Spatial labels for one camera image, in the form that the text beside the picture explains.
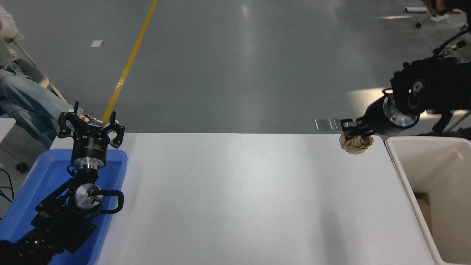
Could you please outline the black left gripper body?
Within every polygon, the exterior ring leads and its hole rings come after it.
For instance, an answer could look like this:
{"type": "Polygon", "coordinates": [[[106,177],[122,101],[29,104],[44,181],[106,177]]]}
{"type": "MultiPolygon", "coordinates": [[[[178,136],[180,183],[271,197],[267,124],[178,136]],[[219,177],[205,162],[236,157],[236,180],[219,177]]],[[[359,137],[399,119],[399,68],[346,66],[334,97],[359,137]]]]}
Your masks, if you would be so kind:
{"type": "Polygon", "coordinates": [[[107,149],[110,143],[109,129],[84,122],[71,122],[71,124],[74,127],[72,159],[107,158],[107,149]]]}

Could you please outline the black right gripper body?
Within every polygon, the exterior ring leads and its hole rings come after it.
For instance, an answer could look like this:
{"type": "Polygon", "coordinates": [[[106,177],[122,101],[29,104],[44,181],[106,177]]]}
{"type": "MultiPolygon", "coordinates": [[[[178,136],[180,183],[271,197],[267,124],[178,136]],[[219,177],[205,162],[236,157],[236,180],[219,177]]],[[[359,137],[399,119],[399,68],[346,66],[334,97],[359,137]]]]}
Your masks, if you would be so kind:
{"type": "Polygon", "coordinates": [[[374,133],[392,136],[404,131],[405,128],[395,125],[386,116],[384,111],[386,100],[387,98],[380,98],[370,104],[364,113],[363,123],[374,133]]]}

